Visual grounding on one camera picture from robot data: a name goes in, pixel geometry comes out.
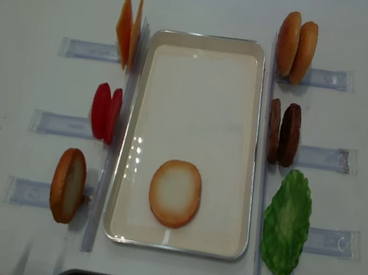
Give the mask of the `green lettuce leaf front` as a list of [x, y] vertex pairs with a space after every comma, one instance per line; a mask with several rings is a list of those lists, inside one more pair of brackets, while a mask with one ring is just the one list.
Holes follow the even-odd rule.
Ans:
[[274, 275], [291, 275], [308, 239], [312, 198], [308, 179], [291, 170], [272, 197], [263, 219], [261, 257]]

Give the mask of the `bread slice on tray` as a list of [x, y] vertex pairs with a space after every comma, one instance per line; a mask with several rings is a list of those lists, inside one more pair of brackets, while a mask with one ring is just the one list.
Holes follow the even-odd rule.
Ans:
[[169, 160], [156, 170], [150, 182], [150, 210], [162, 225], [181, 228], [199, 210], [201, 189], [201, 175], [194, 164]]

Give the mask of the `red tomato slice right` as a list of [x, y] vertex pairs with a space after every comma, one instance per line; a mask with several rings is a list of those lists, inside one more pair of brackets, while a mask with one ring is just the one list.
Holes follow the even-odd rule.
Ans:
[[118, 88], [114, 91], [112, 101], [109, 108], [109, 113], [105, 125], [105, 132], [104, 132], [104, 143], [106, 145], [110, 145], [113, 141], [113, 133], [115, 126], [117, 124], [117, 119], [119, 118], [120, 109], [122, 106], [122, 98], [123, 98], [123, 90]]

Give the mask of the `red tomato slice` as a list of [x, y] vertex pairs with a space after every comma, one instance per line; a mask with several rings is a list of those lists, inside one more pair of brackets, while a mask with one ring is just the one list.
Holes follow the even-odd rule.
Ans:
[[102, 140], [104, 137], [111, 97], [110, 85], [106, 82], [100, 84], [94, 95], [91, 108], [91, 129], [93, 136], [98, 140]]
[[122, 106], [122, 98], [123, 98], [123, 90], [118, 88], [114, 91], [112, 101], [109, 108], [109, 113], [105, 125], [105, 132], [104, 132], [104, 143], [106, 145], [110, 145], [113, 141], [113, 133], [115, 126], [117, 124], [117, 119], [119, 118], [120, 109]]

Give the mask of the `red tomato slice left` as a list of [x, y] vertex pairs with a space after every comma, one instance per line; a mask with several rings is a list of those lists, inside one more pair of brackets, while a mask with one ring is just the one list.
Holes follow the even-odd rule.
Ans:
[[106, 82], [100, 84], [94, 95], [91, 108], [91, 129], [93, 136], [98, 140], [102, 140], [104, 137], [111, 97], [110, 85]]

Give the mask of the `orange cheese slice right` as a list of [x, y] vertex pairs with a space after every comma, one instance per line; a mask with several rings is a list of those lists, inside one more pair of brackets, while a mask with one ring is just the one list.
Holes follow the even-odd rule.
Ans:
[[140, 38], [141, 31], [141, 19], [143, 14], [143, 3], [144, 0], [140, 0], [138, 13], [136, 14], [136, 21], [134, 22], [133, 29], [131, 30], [130, 46], [129, 46], [129, 61], [128, 61], [128, 71], [131, 72], [133, 69], [134, 58], [136, 57], [137, 46]]

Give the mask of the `orange cheese slice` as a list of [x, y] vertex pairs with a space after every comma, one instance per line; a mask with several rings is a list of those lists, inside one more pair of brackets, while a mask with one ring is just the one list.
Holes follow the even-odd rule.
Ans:
[[129, 58], [129, 46], [131, 42], [131, 30], [133, 27], [133, 9], [132, 0], [125, 0], [122, 5], [119, 20], [117, 21], [117, 48], [119, 51], [119, 58], [121, 67], [125, 69]]
[[133, 69], [134, 58], [136, 57], [137, 46], [140, 38], [141, 31], [141, 19], [143, 14], [143, 3], [144, 0], [140, 0], [138, 13], [136, 14], [136, 21], [134, 22], [133, 29], [131, 30], [130, 46], [129, 46], [129, 61], [128, 61], [128, 71], [131, 72]]

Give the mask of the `clear tomato holder strip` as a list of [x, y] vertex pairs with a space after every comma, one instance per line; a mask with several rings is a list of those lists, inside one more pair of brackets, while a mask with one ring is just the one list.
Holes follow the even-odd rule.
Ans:
[[32, 115], [29, 131], [81, 139], [94, 139], [89, 119], [67, 116], [37, 109]]

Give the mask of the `clear cheese holder strip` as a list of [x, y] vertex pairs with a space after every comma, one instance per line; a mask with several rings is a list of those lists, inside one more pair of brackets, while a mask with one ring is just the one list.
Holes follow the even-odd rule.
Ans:
[[117, 47], [105, 43], [93, 43], [63, 37], [58, 55], [64, 58], [99, 60], [104, 62], [120, 62]]

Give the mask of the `clear bread holder strip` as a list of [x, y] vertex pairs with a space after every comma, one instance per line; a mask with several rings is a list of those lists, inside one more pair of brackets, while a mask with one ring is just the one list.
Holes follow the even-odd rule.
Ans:
[[51, 184], [9, 176], [1, 200], [3, 203], [50, 208]]

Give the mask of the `clear lettuce holder strip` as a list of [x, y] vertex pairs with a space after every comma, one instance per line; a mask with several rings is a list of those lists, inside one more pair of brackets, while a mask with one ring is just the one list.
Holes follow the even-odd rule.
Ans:
[[359, 262], [360, 231], [310, 228], [303, 252]]

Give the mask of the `white metal tray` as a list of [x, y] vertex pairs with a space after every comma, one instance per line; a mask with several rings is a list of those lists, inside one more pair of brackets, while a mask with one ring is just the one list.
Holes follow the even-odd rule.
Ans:
[[[249, 242], [265, 52], [255, 41], [158, 31], [150, 39], [108, 199], [116, 243], [224, 260]], [[167, 227], [152, 212], [161, 166], [170, 189], [201, 179], [197, 212]]]

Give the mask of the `bun slice left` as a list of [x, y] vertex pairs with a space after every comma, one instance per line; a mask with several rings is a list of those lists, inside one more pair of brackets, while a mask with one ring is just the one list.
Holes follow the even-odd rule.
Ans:
[[276, 64], [282, 76], [288, 76], [291, 71], [297, 53], [301, 21], [300, 12], [291, 12], [284, 19], [277, 35]]

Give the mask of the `bun slice right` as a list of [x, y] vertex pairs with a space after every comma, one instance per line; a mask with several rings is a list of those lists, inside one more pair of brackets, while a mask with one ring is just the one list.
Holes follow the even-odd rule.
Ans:
[[302, 82], [311, 66], [317, 46], [318, 30], [317, 23], [313, 21], [305, 22], [301, 26], [297, 53], [288, 75], [289, 82], [293, 85], [299, 85]]

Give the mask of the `clear bun holder strip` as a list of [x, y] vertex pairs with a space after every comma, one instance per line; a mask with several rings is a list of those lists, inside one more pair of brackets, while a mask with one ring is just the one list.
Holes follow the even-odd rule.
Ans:
[[310, 68], [299, 85], [353, 93], [355, 90], [354, 72]]

